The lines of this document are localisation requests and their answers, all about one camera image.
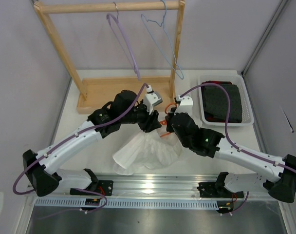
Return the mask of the white pleated skirt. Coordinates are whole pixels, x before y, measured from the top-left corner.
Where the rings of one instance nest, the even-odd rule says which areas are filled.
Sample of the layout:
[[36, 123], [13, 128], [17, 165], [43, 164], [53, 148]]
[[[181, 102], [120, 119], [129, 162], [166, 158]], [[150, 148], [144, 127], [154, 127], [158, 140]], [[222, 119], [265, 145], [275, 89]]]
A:
[[178, 160], [183, 148], [174, 133], [166, 130], [166, 122], [161, 128], [150, 133], [139, 131], [112, 155], [113, 169], [119, 175], [129, 176], [141, 168], [162, 169]]

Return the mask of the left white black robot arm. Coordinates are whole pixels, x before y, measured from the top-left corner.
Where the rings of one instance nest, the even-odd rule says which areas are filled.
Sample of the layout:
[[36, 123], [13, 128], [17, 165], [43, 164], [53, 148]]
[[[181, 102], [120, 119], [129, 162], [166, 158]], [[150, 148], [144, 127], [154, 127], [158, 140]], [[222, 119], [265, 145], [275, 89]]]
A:
[[118, 131], [122, 124], [138, 124], [144, 133], [160, 128], [155, 106], [162, 101], [151, 88], [141, 101], [137, 101], [133, 91], [123, 90], [60, 142], [38, 152], [26, 151], [22, 156], [24, 169], [36, 194], [43, 197], [57, 191], [71, 195], [100, 193], [101, 183], [92, 170], [62, 170], [60, 166], [90, 144]]

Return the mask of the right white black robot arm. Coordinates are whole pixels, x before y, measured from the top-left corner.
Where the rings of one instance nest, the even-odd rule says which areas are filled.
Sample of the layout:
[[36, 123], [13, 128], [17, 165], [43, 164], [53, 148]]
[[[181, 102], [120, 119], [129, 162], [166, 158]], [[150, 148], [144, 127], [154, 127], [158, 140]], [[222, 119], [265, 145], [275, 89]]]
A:
[[166, 129], [174, 133], [183, 147], [199, 156], [229, 161], [251, 170], [250, 174], [222, 172], [215, 193], [267, 192], [272, 198], [293, 203], [296, 195], [296, 157], [268, 155], [240, 146], [217, 131], [200, 128], [186, 113], [166, 116]]

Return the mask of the orange plastic hanger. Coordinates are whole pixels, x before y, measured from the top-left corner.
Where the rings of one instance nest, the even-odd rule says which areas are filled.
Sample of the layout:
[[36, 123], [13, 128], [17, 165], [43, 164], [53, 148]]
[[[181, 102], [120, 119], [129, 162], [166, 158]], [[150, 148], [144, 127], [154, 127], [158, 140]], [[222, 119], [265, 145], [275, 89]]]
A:
[[[168, 108], [170, 107], [170, 106], [175, 106], [176, 108], [177, 108], [177, 104], [174, 102], [174, 103], [170, 103], [170, 104], [168, 104], [166, 107], [165, 107], [165, 110], [164, 110], [164, 112], [165, 112], [165, 114], [167, 115], [168, 114]], [[160, 123], [162, 124], [162, 125], [166, 125], [167, 124], [167, 121], [166, 120], [162, 120], [162, 121], [160, 121]], [[164, 134], [161, 134], [160, 135], [160, 137], [165, 137], [165, 136], [168, 136], [168, 135], [170, 135], [171, 133], [170, 132], [166, 132], [166, 133], [164, 133]]]

